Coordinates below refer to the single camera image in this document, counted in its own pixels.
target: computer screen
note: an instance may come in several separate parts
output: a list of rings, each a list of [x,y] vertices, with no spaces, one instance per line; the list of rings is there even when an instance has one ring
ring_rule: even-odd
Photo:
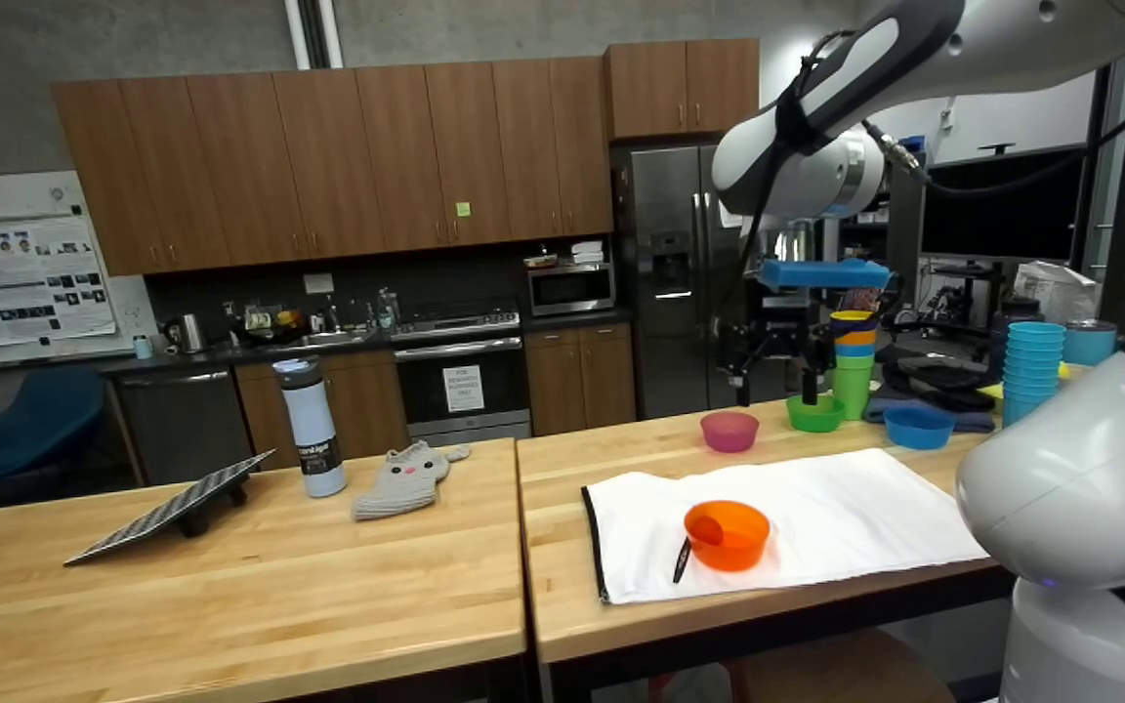
[[[1064,160],[1070,160],[1070,169],[1057,169],[1017,193],[953,200],[953,196],[924,187],[921,255],[1070,263],[1075,234],[1077,234],[1075,220],[1083,203],[1077,200],[1083,173],[1087,173],[1087,160],[1077,160],[1077,150],[1012,151],[1012,157],[941,164],[941,169],[931,169],[931,176],[944,187],[991,187],[991,183],[1012,183],[1021,176],[1044,173]]]

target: microwave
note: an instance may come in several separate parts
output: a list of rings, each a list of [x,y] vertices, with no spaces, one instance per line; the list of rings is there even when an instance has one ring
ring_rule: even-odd
[[[615,310],[615,263],[560,263],[527,271],[527,314],[532,315],[565,315]]]

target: wooden workbench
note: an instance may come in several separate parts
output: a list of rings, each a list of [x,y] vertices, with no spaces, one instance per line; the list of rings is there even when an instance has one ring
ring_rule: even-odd
[[[378,462],[305,501],[253,471],[207,534],[62,557],[180,491],[0,506],[0,700],[285,700],[523,655],[517,440],[415,517],[352,522]]]
[[[534,655],[551,668],[560,700],[582,700],[588,683],[694,664],[702,655],[741,655],[758,643],[844,633],[1008,592],[1004,571],[983,557],[802,591],[605,605],[582,483],[618,471],[689,475],[747,462],[885,445],[880,426],[849,422],[837,433],[797,433],[780,402],[750,409],[763,422],[750,454],[706,450],[698,413],[518,440]],[[957,462],[977,440],[980,436],[953,436],[941,454],[891,454],[953,491]]]

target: refrigerator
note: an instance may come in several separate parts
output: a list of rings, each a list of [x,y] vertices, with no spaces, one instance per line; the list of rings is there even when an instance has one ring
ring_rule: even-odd
[[[716,143],[615,151],[620,275],[637,327],[639,417],[733,406],[729,327],[763,303],[741,277],[741,220],[711,187]],[[780,400],[788,368],[763,364],[750,400]]]

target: black chair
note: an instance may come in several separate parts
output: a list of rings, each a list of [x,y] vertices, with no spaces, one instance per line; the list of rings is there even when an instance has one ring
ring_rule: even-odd
[[[62,463],[83,454],[105,422],[105,390],[94,372],[27,372],[0,409],[0,502],[53,497]]]

